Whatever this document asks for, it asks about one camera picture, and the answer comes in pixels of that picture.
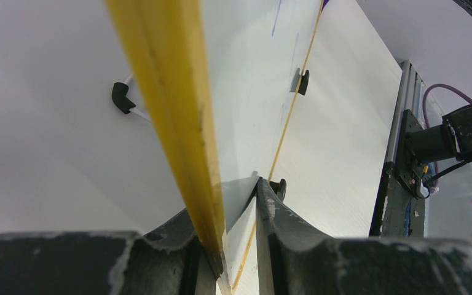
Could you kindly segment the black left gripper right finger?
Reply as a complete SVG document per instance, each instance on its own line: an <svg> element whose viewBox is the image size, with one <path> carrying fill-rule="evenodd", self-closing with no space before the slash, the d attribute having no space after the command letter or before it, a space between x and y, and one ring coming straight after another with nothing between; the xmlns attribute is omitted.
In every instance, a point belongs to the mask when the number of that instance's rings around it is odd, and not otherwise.
<svg viewBox="0 0 472 295"><path fill-rule="evenodd" d="M333 238L287 207L285 192L285 181L257 181L261 294L472 294L472 242Z"/></svg>

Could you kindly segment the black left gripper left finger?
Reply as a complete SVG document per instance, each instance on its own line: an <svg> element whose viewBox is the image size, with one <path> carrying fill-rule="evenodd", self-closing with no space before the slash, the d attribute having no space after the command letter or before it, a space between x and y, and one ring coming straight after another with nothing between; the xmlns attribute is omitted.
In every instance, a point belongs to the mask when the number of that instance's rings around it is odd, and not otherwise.
<svg viewBox="0 0 472 295"><path fill-rule="evenodd" d="M135 231L0 234L0 294L214 294L186 210Z"/></svg>

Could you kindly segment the yellow framed whiteboard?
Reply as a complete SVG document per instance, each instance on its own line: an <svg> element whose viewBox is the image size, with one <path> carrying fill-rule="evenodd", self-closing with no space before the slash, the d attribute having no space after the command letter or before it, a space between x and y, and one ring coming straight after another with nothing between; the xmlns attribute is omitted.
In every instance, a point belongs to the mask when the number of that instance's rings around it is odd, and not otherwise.
<svg viewBox="0 0 472 295"><path fill-rule="evenodd" d="M106 1L216 288L232 294L322 1Z"/></svg>

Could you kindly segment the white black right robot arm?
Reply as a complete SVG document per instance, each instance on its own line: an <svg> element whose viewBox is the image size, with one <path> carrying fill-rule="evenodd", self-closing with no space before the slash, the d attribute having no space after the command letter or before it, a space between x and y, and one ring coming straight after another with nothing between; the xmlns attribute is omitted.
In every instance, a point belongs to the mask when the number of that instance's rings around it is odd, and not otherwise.
<svg viewBox="0 0 472 295"><path fill-rule="evenodd" d="M472 1L456 1L464 15L454 20L455 13L448 14L432 9L433 1L425 3L425 11L431 12L429 24L418 31L428 39L424 43L425 64L432 74L451 77L462 86L472 87ZM439 125L430 126L427 100L434 89L449 90L465 100L465 104L442 116ZM459 89L445 84L427 84L422 97L420 125L415 113L403 111L396 152L396 163L422 167L431 162L455 158L460 165L472 162L472 98Z"/></svg>

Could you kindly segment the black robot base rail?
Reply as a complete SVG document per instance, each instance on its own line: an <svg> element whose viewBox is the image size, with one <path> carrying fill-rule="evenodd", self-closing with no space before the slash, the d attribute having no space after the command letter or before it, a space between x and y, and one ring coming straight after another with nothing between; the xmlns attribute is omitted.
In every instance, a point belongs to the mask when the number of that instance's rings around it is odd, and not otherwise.
<svg viewBox="0 0 472 295"><path fill-rule="evenodd" d="M432 153L419 120L403 112L395 162L385 162L369 229L370 237L425 236L424 169Z"/></svg>

